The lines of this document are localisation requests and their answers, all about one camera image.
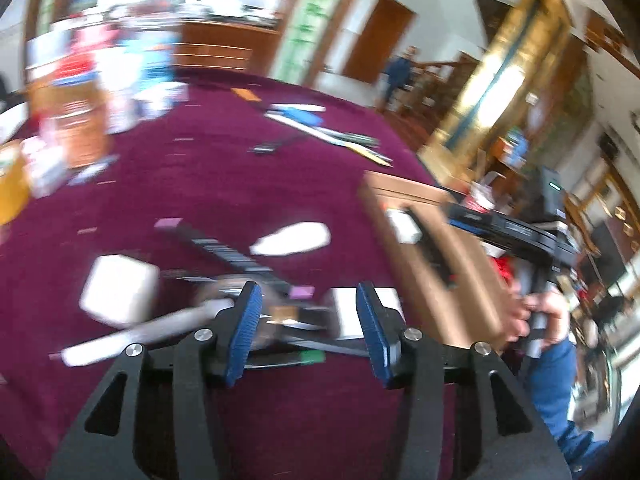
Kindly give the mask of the blue sleeved forearm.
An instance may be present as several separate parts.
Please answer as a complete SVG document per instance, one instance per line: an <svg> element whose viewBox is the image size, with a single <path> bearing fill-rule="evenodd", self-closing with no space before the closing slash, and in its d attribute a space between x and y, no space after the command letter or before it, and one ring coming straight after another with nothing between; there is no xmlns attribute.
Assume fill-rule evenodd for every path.
<svg viewBox="0 0 640 480"><path fill-rule="evenodd" d="M580 430L568 418L577 372L575 345L568 339L552 344L530 363L525 390L558 445L573 479L579 479L607 440Z"/></svg>

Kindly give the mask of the person's right hand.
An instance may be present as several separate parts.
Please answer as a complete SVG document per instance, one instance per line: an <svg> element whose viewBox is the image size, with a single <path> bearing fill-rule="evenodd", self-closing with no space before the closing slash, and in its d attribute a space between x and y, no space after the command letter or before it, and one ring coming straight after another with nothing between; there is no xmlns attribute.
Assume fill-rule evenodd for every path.
<svg viewBox="0 0 640 480"><path fill-rule="evenodd" d="M504 307L502 321L507 342L517 341L529 334L528 321L534 313L542 313L547 317L542 350L547 350L567 338L570 330L570 311L559 289L551 287L548 292L542 294L523 296L520 283L513 280L509 285L509 300Z"/></svg>

